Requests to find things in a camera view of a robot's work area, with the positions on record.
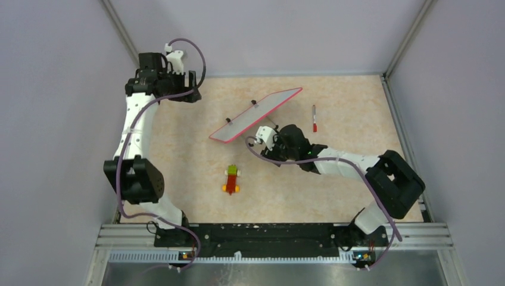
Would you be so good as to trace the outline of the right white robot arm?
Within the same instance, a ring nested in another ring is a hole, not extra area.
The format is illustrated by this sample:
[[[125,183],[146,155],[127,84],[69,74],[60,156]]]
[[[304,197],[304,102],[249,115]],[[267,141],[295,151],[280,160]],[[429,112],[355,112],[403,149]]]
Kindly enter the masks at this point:
[[[342,176],[365,184],[373,201],[357,213],[341,235],[345,250],[354,244],[366,245],[373,232],[386,223],[399,237],[394,220],[404,219],[426,189],[423,179],[394,150],[377,156],[339,151],[310,143],[296,125],[281,130],[260,126],[254,143],[264,145],[259,156],[276,166],[295,164],[308,173]]]

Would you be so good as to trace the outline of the pink framed whiteboard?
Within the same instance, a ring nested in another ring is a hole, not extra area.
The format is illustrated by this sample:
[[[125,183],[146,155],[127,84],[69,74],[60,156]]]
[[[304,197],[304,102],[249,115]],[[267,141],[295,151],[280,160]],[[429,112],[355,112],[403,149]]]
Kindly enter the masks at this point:
[[[232,142],[302,90],[302,87],[298,87],[266,95],[255,103],[251,103],[246,110],[230,119],[229,122],[226,122],[222,127],[213,132],[209,138],[225,144]]]

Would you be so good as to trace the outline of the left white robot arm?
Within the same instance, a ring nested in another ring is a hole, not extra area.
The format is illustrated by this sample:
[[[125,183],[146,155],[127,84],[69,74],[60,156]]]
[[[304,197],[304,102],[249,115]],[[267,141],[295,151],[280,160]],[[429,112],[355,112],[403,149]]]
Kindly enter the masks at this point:
[[[149,158],[155,114],[163,100],[194,103],[201,99],[194,71],[186,72],[184,53],[145,52],[138,55],[139,68],[125,84],[126,117],[119,145],[103,171],[116,194],[122,217],[147,217],[156,234],[176,246],[199,239],[189,229],[184,212],[165,194],[162,172]]]

